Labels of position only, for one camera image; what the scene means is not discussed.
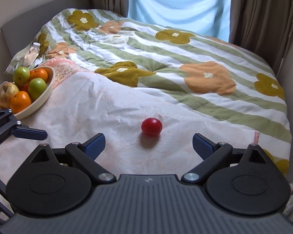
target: blue curtain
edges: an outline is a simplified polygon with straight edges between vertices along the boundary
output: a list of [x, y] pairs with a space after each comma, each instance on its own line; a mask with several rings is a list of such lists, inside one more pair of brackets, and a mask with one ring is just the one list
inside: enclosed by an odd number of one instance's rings
[[231, 0], [129, 0], [128, 17], [229, 40]]

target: headboard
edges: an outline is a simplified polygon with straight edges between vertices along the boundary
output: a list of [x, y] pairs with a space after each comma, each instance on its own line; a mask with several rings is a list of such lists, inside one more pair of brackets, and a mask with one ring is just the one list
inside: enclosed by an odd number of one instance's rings
[[41, 27], [67, 8], [89, 9], [89, 0], [55, 0], [31, 9], [1, 27], [12, 57], [31, 41]]

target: blue gripper pad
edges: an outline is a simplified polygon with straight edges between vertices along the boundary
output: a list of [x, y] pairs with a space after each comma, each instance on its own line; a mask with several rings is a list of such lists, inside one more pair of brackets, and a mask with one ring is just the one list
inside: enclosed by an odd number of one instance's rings
[[104, 149], [105, 136], [102, 133], [96, 134], [94, 137], [90, 138], [81, 145], [81, 150], [92, 160], [95, 160]]
[[192, 138], [192, 145], [195, 152], [203, 159], [207, 159], [212, 155], [219, 146], [209, 139], [205, 138], [199, 133], [194, 134]]

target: silver bolt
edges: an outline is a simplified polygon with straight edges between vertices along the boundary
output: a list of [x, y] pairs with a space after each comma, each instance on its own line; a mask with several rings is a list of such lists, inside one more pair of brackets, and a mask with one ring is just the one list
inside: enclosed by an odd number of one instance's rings
[[183, 175], [183, 177], [187, 181], [196, 181], [200, 178], [200, 176], [197, 175], [196, 173], [186, 173], [185, 175]]
[[102, 181], [111, 181], [114, 178], [114, 175], [110, 173], [101, 173], [98, 178]]

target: red round fruit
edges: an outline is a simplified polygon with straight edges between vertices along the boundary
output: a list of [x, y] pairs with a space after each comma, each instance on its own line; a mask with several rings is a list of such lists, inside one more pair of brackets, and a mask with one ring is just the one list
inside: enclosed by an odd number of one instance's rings
[[142, 122], [141, 129], [144, 134], [156, 137], [160, 135], [163, 129], [163, 124], [157, 118], [147, 118]]

